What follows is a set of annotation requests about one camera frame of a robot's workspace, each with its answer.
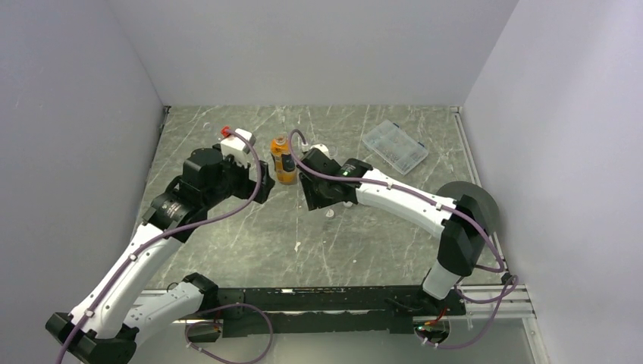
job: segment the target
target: small white object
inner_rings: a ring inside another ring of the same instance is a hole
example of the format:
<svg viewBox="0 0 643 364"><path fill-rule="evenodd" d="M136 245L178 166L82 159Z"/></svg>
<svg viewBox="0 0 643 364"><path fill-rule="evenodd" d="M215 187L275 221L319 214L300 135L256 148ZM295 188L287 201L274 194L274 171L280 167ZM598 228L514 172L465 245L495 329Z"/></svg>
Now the small white object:
<svg viewBox="0 0 643 364"><path fill-rule="evenodd" d="M315 144L314 146L311 146L311 148L319 149L321 150L322 153L324 153L324 155L326 155L329 158L331 157L331 154L328 151L328 147L325 146L324 144Z"/></svg>
<svg viewBox="0 0 643 364"><path fill-rule="evenodd" d="M248 140L251 145L255 145L255 137L252 133L244 129L235 129L234 131L245 140ZM221 154L224 158L232 155L239 166L246 167L249 163L250 148L241 139L230 135L221 141Z"/></svg>

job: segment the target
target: clear plastic container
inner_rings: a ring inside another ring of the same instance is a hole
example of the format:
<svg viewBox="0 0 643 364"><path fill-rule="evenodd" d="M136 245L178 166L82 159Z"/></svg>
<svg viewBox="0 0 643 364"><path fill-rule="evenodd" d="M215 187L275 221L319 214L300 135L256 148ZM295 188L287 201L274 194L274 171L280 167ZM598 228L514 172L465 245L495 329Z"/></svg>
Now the clear plastic container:
<svg viewBox="0 0 643 364"><path fill-rule="evenodd" d="M401 174L409 173L428 155L420 142L389 120L364 134L362 141Z"/></svg>

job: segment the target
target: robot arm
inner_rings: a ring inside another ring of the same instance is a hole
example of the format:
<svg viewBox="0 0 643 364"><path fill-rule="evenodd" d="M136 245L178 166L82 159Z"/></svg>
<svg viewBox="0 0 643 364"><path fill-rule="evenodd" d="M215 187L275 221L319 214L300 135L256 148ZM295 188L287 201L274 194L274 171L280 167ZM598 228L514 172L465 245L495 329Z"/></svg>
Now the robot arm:
<svg viewBox="0 0 643 364"><path fill-rule="evenodd" d="M245 130L238 135L254 143ZM170 182L143 215L127 248L99 285L70 313L55 313L47 322L47 330L61 343L82 317L88 319L68 348L83 362L125 363L146 338L171 322L194 313L202 306L216 306L218 287L207 278L192 274L173 290L145 306L132 309L134 301L161 265L187 241L194 229L138 251L143 244L164 231L207 219L208 210L230 196L248 199L257 182L249 179L247 155L249 148L235 136L228 136L212 148L192 152L183 164L183 173ZM268 165L260 162L262 179L255 202L264 203L274 186ZM124 266L130 264L116 275ZM99 292L109 287L100 304L89 310Z"/></svg>
<svg viewBox="0 0 643 364"><path fill-rule="evenodd" d="M327 180L300 169L300 180L309 210L324 208L337 202L374 206L411 221L440 239L438 259L422 282L422 289L437 300L443 300L462 277L471 275L485 246L483 237L470 224L442 207L447 206L464 212L477 221L488 234L493 233L489 230L482 213L483 206L471 196L461 195L456 200L453 197L426 193L402 184L370 164L354 158L348 159L344 165L339 165L328 157L324 147L313 146L301 162L322 174L379 180L388 185L384 187ZM393 189L393 184L427 196L436 201L437 205L433 206L408 193ZM475 188L479 187L472 185L470 190Z"/></svg>

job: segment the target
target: cable connector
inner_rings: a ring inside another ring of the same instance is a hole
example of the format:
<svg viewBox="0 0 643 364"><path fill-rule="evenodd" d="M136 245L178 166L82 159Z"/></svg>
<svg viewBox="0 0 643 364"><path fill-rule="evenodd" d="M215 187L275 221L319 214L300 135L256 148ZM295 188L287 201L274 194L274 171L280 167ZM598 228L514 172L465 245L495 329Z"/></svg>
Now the cable connector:
<svg viewBox="0 0 643 364"><path fill-rule="evenodd" d="M224 127L223 127L223 129L221 129L221 135L222 135L224 138L229 137L229 136L230 136L230 127L229 127L229 126L227 126L227 125L226 125L226 126L224 126Z"/></svg>

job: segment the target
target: bottle label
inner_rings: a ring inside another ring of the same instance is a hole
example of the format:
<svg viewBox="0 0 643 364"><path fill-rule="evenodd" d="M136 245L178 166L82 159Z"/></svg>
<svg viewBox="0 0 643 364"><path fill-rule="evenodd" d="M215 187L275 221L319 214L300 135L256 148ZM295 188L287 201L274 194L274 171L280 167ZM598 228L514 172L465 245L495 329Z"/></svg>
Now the bottle label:
<svg viewBox="0 0 643 364"><path fill-rule="evenodd" d="M281 155L281 165L284 167L284 171L286 172L292 172L295 170L295 161L293 160L293 156L290 154L282 154Z"/></svg>

